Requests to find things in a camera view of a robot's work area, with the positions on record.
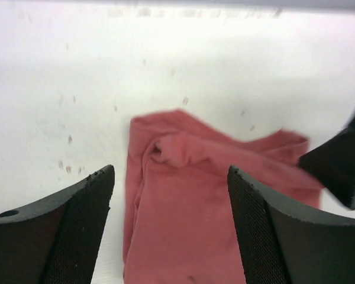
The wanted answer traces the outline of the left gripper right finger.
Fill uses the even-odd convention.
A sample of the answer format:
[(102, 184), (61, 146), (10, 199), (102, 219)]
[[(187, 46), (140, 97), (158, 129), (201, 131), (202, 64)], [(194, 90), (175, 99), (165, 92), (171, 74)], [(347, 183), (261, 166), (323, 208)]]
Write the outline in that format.
[(227, 176), (247, 283), (355, 284), (355, 219), (300, 203), (231, 166)]

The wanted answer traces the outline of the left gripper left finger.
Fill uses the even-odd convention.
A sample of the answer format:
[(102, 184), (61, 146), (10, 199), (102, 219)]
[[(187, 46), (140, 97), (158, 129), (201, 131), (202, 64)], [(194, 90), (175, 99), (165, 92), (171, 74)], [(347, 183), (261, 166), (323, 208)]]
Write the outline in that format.
[(0, 214), (0, 284), (91, 283), (115, 170)]

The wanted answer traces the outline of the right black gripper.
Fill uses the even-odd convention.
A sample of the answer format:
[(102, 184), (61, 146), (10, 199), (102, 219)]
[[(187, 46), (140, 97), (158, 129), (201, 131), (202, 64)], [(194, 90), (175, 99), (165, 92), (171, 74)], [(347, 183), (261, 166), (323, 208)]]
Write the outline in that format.
[(355, 113), (332, 139), (301, 156), (299, 167), (355, 210)]

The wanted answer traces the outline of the red t shirt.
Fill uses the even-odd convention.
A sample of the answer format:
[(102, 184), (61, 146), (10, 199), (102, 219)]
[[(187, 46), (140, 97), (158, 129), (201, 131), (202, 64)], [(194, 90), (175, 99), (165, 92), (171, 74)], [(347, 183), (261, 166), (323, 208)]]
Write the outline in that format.
[(305, 136), (279, 130), (233, 140), (185, 111), (130, 122), (125, 283), (244, 283), (227, 188), (231, 165), (312, 207), (322, 186), (298, 168)]

